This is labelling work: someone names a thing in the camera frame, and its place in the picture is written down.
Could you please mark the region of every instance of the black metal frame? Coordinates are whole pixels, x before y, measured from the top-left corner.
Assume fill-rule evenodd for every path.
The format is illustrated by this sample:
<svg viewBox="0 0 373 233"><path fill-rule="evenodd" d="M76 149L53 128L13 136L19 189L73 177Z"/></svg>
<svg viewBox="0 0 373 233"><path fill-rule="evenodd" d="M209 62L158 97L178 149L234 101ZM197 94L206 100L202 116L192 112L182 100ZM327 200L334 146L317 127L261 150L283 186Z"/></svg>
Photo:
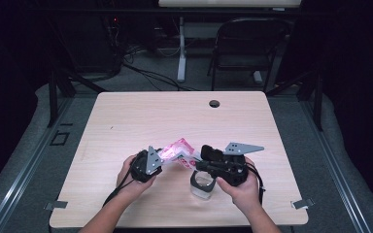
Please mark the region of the black metal frame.
<svg viewBox="0 0 373 233"><path fill-rule="evenodd" d="M312 92L315 90L314 95L314 112L313 120L317 128L322 131L321 125L321 114L322 114L322 74L318 70L311 70L305 72L304 74L289 80L278 87L266 92L266 96L274 96L281 91L289 88L290 86L297 84L302 81L307 81L304 83L297 92L297 98L299 101L308 101Z"/></svg>
<svg viewBox="0 0 373 233"><path fill-rule="evenodd" d="M303 12L298 9L289 9L288 11L272 11L272 8L267 8L271 11L265 11L265 8L156 8L156 9L65 9L65 8L41 8L41 7L26 7L26 12L39 16L53 16L53 15L121 15L121 16L160 16L160 17L276 17L284 19L309 19L309 20L329 20L334 19L336 13L330 12ZM76 81L88 86L89 88L99 92L106 91L105 89L93 84L85 78L79 76L75 72L65 72L54 68L50 78L50 99L51 99L51 126L57 119L57 97L56 86L67 97L73 97L76 93L74 87L70 84L68 76ZM293 83L304 79L306 76L302 75L284 85L279 86L267 92L268 96L275 95L285 88L291 86ZM321 101L322 101L322 79L318 78L316 85L314 120L317 127L321 130ZM302 99L309 98L304 94Z"/></svg>
<svg viewBox="0 0 373 233"><path fill-rule="evenodd" d="M268 59L268 65L266 64L263 64L263 65L254 65L254 66L238 66L238 67L222 67L222 65L220 65L219 63L219 59L220 59L220 56L228 56L228 54L230 52L221 52L220 53L220 41L223 40L223 36L225 34L225 27L231 27L231 24L234 25L234 24L238 24L240 22L251 22L251 21L254 21L254 22L263 22L263 23L275 23L275 24L281 24L282 26L282 31L281 33L278 33L277 32L277 38L275 39L278 39L279 37L282 37L282 39L280 38L279 40L277 40L274 44L272 44L270 46L270 48L268 48L267 51L265 51L263 54L255 54L254 53L254 56L266 56L267 59ZM221 71L267 71L267 75L266 75L266 78L265 78L265 82L263 84L263 88L262 88L262 91L265 92L266 91L266 88L268 86L268 82L269 82L269 78L270 78L270 75L271 75L271 70L272 70L272 66L273 66L273 63L274 63L274 60L275 60L275 56L277 54L277 46L284 40L284 38L289 34L289 25L288 23L285 21L285 20L281 20L281 19L277 19L277 18L274 18L274 17L237 17L237 18L234 18L226 23L224 23L218 33L217 33L217 38L216 38L216 44L215 44L215 48L213 50L213 57L211 59L211 62L210 62L210 68L207 72L207 76L210 75L211 73L211 69L212 69L212 84L211 84L211 90L214 90L215 88L215 77L216 77L216 71L217 70L221 70ZM259 42L259 38L258 39L250 39L249 37L246 37L246 38L240 38L240 39L244 39L244 40L252 40L252 43L253 44L257 44L257 42Z"/></svg>

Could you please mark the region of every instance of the black chair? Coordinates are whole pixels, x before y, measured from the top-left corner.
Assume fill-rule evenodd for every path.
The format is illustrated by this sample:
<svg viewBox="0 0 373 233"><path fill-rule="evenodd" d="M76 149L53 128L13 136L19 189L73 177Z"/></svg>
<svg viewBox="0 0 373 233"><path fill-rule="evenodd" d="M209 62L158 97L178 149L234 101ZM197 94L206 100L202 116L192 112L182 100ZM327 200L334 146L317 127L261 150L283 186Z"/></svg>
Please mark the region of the black chair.
<svg viewBox="0 0 373 233"><path fill-rule="evenodd" d="M224 23L217 34L208 76L212 86L216 71L267 71L263 91L268 85L277 46L289 34L289 24L275 18L240 17Z"/></svg>

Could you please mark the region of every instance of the person's left hand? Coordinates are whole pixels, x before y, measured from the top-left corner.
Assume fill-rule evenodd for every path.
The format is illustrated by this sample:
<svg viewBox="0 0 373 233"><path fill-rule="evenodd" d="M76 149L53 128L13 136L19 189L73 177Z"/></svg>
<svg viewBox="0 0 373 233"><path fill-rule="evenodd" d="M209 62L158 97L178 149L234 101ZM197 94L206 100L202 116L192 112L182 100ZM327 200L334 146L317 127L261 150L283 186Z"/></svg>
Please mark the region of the person's left hand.
<svg viewBox="0 0 373 233"><path fill-rule="evenodd" d="M131 155L123 162L122 169L118 173L117 177L117 186L123 181L123 178L128 173L130 164L132 160L136 157L136 155ZM147 190L151 185L153 185L153 181L155 180L156 176L153 176L149 181L146 183L140 183L138 181L134 181L131 174L128 174L128 177L126 178L125 183L122 186L125 186L123 189L121 189L118 193L118 195L125 196L125 199L132 203L135 201L145 190Z"/></svg>

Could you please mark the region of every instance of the desk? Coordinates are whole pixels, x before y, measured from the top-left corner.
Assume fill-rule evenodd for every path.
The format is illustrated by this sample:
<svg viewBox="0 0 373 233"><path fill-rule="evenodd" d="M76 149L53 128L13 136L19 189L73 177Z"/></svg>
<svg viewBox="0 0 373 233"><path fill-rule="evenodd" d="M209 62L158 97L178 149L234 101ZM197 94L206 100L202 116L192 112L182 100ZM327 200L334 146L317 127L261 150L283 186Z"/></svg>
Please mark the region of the desk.
<svg viewBox="0 0 373 233"><path fill-rule="evenodd" d="M211 100L220 106L212 108ZM115 188L123 160L148 146L163 148L185 138L224 150L230 142L265 147L248 153L262 176L263 207L281 225L304 224L305 210L267 99L257 91L104 92L93 107L55 209L51 227L82 227ZM192 171L162 167L153 186L124 212L118 227L216 227L249 225L217 185L210 200L191 194Z"/></svg>
<svg viewBox="0 0 373 233"><path fill-rule="evenodd" d="M298 8L301 0L159 0L159 7L166 8ZM184 18L180 17L180 62L177 81L186 79L187 57L185 51Z"/></svg>

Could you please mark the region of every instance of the black controller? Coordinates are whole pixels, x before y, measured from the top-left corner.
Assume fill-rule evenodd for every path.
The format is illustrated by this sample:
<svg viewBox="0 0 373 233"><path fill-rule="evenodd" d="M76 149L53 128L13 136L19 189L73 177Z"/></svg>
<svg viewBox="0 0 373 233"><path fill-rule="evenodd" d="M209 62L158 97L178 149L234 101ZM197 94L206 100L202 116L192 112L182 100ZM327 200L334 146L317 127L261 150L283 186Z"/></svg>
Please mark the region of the black controller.
<svg viewBox="0 0 373 233"><path fill-rule="evenodd" d="M228 154L204 145L201 158L202 161L196 162L196 169L209 173L213 179L221 177L232 186L247 180L248 167L244 154Z"/></svg>
<svg viewBox="0 0 373 233"><path fill-rule="evenodd" d="M162 161L152 147L141 150L131 162L131 176L135 181L146 183L162 172Z"/></svg>

